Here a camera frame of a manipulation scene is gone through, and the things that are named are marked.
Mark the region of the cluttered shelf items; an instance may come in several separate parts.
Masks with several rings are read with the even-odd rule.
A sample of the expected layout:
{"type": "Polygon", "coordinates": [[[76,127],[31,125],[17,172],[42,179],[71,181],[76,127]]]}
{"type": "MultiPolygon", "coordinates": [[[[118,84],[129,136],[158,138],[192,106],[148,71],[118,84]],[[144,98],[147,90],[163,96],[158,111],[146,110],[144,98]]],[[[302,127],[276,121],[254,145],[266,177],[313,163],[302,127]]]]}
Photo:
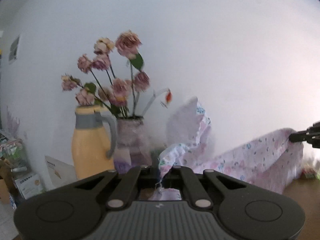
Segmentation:
{"type": "Polygon", "coordinates": [[[1,177],[9,190],[9,203],[20,203],[45,191],[40,176],[29,163],[23,141],[1,131],[1,177]]]}

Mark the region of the dried rose bouquet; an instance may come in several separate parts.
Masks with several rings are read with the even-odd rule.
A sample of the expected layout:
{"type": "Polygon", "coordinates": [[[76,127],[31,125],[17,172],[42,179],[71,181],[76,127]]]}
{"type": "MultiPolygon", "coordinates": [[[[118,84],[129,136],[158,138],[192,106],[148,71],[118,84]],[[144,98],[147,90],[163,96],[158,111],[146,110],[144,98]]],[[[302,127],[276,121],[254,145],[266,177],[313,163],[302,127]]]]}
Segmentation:
{"type": "Polygon", "coordinates": [[[141,94],[150,88],[150,78],[143,70],[144,60],[139,53],[141,45],[138,35],[130,30],[120,33],[114,42],[107,37],[97,39],[93,46],[95,57],[90,59],[84,54],[77,60],[78,70],[91,74],[94,81],[83,83],[79,78],[65,74],[61,76],[62,90],[78,89],[75,99],[79,106],[106,108],[117,119],[142,118],[161,95],[164,96],[161,105],[167,108],[172,102],[172,92],[164,88],[153,92],[142,113],[136,113],[141,94]],[[114,72],[110,58],[114,50],[126,59],[130,71],[128,79],[121,79],[114,72]]]}

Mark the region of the white paper card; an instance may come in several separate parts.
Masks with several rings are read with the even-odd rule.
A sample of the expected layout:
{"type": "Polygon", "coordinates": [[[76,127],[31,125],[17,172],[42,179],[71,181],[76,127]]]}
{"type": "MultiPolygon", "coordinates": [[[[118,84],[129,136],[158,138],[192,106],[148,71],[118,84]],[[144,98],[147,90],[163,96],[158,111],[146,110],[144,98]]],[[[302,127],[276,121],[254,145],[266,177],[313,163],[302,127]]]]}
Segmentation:
{"type": "Polygon", "coordinates": [[[45,156],[46,165],[51,182],[55,188],[59,188],[77,181],[73,165],[45,156]]]}

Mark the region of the pink floral garment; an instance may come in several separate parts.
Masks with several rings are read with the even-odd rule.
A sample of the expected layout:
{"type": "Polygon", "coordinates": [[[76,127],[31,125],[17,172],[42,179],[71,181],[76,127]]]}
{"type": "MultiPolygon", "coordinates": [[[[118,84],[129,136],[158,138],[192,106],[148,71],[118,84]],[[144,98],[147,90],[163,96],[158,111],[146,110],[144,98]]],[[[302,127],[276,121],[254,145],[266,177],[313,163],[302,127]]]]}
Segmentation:
{"type": "Polygon", "coordinates": [[[246,142],[216,157],[207,145],[211,120],[198,98],[180,107],[166,125],[166,148],[159,155],[159,178],[173,166],[191,168],[201,174],[215,170],[238,180],[283,193],[302,171],[303,144],[292,143],[290,128],[279,129],[246,142]]]}

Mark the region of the pink wrapped vase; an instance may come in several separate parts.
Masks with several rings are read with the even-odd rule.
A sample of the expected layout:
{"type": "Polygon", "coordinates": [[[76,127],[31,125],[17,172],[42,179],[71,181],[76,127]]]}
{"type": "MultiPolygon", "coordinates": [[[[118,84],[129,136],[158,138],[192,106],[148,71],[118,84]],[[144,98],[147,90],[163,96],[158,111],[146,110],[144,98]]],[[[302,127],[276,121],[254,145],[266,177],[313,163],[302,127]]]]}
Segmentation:
{"type": "Polygon", "coordinates": [[[152,165],[150,140],[142,117],[118,119],[117,136],[114,166],[120,174],[135,166],[152,165]]]}

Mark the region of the yellow thermos jug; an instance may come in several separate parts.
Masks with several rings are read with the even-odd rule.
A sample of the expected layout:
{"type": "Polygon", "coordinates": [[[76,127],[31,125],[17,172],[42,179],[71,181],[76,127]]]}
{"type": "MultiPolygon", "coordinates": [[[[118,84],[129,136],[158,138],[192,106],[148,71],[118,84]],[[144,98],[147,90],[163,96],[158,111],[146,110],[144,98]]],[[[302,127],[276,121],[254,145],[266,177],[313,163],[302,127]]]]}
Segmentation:
{"type": "Polygon", "coordinates": [[[115,169],[117,126],[114,118],[103,116],[102,111],[100,106],[75,109],[71,151],[77,180],[115,169]]]}

